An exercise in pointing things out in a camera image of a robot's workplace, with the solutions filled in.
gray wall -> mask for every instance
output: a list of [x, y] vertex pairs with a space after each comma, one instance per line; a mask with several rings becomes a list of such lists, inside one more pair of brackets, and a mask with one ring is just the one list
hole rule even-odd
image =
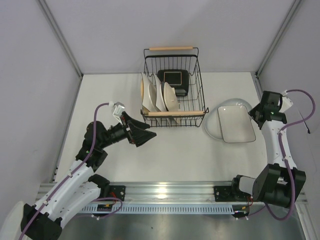
[[[261, 75], [264, 90], [303, 89], [315, 99], [315, 115], [307, 121], [311, 134], [303, 124], [289, 128], [292, 155], [301, 170], [306, 171], [305, 190], [311, 215], [320, 236], [320, 1], [305, 0], [290, 28]], [[306, 117], [312, 109], [308, 97], [291, 93], [294, 109], [289, 122]]]
[[0, 1], [0, 226], [48, 181], [79, 85], [35, 0]]
[[293, 0], [47, 0], [83, 73], [140, 72], [143, 49], [195, 46], [203, 72], [255, 71]]

floor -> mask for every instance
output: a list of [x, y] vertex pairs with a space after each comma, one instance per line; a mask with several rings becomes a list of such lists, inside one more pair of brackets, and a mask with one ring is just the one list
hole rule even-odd
[[[285, 211], [276, 208], [279, 216]], [[267, 210], [236, 220], [230, 215], [116, 214], [95, 220], [71, 220], [59, 240], [304, 240], [295, 212], [287, 221]]]

square plate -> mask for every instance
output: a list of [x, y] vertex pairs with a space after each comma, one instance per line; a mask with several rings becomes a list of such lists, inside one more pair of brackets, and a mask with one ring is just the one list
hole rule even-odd
[[250, 143], [256, 140], [247, 108], [243, 105], [218, 108], [223, 140], [226, 143]]

dish rack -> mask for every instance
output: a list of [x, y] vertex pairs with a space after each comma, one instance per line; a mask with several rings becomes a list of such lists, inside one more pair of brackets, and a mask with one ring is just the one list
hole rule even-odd
[[187, 70], [189, 74], [189, 89], [187, 96], [177, 96], [178, 112], [145, 112], [141, 115], [145, 123], [151, 127], [200, 127], [206, 108], [204, 89], [198, 61], [199, 49], [192, 46], [182, 47], [151, 47], [144, 49], [144, 74], [156, 86], [159, 70]]

purple cable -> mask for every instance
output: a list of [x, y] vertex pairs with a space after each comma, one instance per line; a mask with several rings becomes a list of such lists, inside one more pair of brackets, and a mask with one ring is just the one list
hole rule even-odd
[[[119, 212], [122, 209], [122, 206], [124, 204], [124, 202], [120, 198], [117, 198], [117, 197], [102, 197], [102, 198], [97, 198], [97, 199], [93, 200], [92, 202], [103, 201], [103, 200], [116, 200], [116, 201], [119, 201], [121, 205], [117, 210], [110, 212], [108, 215], [101, 216], [101, 217], [99, 217], [99, 219], [106, 219], [108, 217], [111, 217], [116, 212]], [[75, 218], [82, 218], [82, 217], [92, 217], [92, 215], [91, 214], [84, 214], [84, 215], [77, 216]]]
[[[95, 111], [94, 111], [94, 117], [93, 117], [93, 139], [92, 139], [92, 145], [90, 148], [90, 151], [88, 153], [88, 155], [85, 157], [85, 159], [82, 161], [82, 163], [79, 164], [79, 166], [77, 166], [72, 172], [71, 175], [73, 175], [79, 168], [82, 167], [83, 164], [86, 163], [86, 161], [89, 159], [90, 155], [92, 154], [94, 148], [95, 148], [95, 144], [96, 144], [96, 127], [97, 127], [97, 113], [100, 107], [105, 106], [105, 105], [109, 105], [108, 102], [106, 103], [102, 103], [99, 106], [96, 107]], [[59, 188], [61, 188], [61, 186], [70, 178], [69, 175], [67, 175], [59, 184], [58, 186], [52, 191], [52, 193], [46, 198], [46, 201], [50, 201], [50, 199], [53, 197], [53, 195], [55, 195], [55, 193], [59, 190]], [[26, 224], [26, 226], [24, 227], [20, 237], [18, 240], [22, 240], [22, 238], [24, 237], [24, 235], [26, 234], [28, 228], [30, 227], [30, 225], [33, 223], [33, 221], [36, 219], [36, 217], [38, 216], [38, 214], [41, 212], [41, 210], [45, 207], [46, 204], [42, 204], [41, 207], [38, 209], [38, 211], [36, 211], [36, 213], [33, 215], [33, 217], [30, 219], [30, 221]]]
[[[306, 94], [311, 102], [312, 102], [312, 111], [311, 113], [306, 117], [306, 118], [303, 118], [302, 120], [299, 120], [299, 121], [295, 121], [295, 122], [292, 122], [292, 123], [289, 123], [285, 126], [283, 126], [279, 133], [278, 133], [278, 139], [279, 139], [279, 145], [280, 145], [280, 149], [281, 149], [281, 153], [282, 153], [282, 156], [283, 158], [285, 158], [287, 155], [286, 155], [286, 151], [285, 151], [285, 148], [284, 148], [284, 144], [282, 142], [282, 133], [281, 131], [285, 130], [286, 128], [288, 127], [291, 127], [293, 125], [296, 125], [296, 124], [300, 124], [300, 123], [303, 123], [305, 121], [307, 121], [308, 119], [310, 119], [312, 117], [312, 115], [315, 113], [316, 111], [316, 103], [315, 103], [315, 100], [313, 99], [313, 97], [306, 91], [304, 90], [301, 90], [301, 89], [292, 89], [292, 90], [288, 90], [286, 91], [287, 93], [290, 93], [290, 92], [301, 92], [301, 93], [304, 93]], [[291, 183], [291, 202], [290, 202], [290, 208], [289, 208], [289, 211], [288, 213], [286, 214], [286, 216], [284, 217], [278, 217], [276, 216], [270, 206], [266, 203], [265, 206], [266, 208], [268, 209], [268, 211], [270, 212], [270, 214], [272, 215], [272, 217], [274, 217], [276, 220], [279, 220], [279, 221], [284, 221], [284, 220], [287, 220], [293, 213], [294, 209], [295, 209], [295, 199], [296, 199], [296, 187], [295, 187], [295, 180], [294, 180], [294, 176], [292, 175], [292, 172], [291, 172], [291, 168], [290, 168], [290, 165], [289, 165], [289, 162], [287, 159], [284, 159], [284, 163], [285, 163], [285, 166], [286, 166], [286, 169], [288, 170], [288, 173], [289, 173], [289, 177], [290, 177], [290, 183]]]

